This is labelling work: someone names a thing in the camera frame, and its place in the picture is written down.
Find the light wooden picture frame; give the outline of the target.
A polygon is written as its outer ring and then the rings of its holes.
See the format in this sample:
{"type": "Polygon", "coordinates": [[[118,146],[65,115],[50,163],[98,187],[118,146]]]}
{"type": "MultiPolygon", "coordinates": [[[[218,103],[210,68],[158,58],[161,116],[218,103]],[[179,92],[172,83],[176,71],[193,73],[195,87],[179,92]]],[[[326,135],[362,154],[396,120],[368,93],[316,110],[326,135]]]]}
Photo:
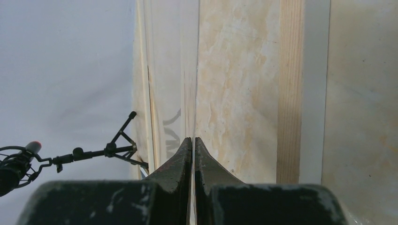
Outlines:
{"type": "Polygon", "coordinates": [[[245,183],[320,183],[328,0],[199,0],[195,136],[245,183]]]}

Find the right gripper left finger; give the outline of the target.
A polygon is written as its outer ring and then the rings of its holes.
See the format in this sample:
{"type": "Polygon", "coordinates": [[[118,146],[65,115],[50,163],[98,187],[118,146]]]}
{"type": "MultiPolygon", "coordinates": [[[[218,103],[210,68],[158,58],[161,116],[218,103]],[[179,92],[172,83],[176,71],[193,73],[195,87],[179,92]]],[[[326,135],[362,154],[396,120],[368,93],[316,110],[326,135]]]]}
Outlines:
{"type": "Polygon", "coordinates": [[[191,207],[192,140],[147,178],[150,185],[148,225],[188,225],[191,207]]]}

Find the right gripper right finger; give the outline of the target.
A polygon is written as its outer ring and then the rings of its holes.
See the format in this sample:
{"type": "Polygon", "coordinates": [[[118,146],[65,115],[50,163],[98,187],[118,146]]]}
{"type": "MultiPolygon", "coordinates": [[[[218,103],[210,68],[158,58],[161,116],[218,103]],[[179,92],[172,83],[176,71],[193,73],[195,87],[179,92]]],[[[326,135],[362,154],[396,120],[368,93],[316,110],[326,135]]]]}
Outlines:
{"type": "Polygon", "coordinates": [[[243,181],[231,174],[211,156],[200,137],[195,138],[194,179],[196,221],[198,225],[223,225],[224,210],[213,187],[242,185],[243,181]]]}

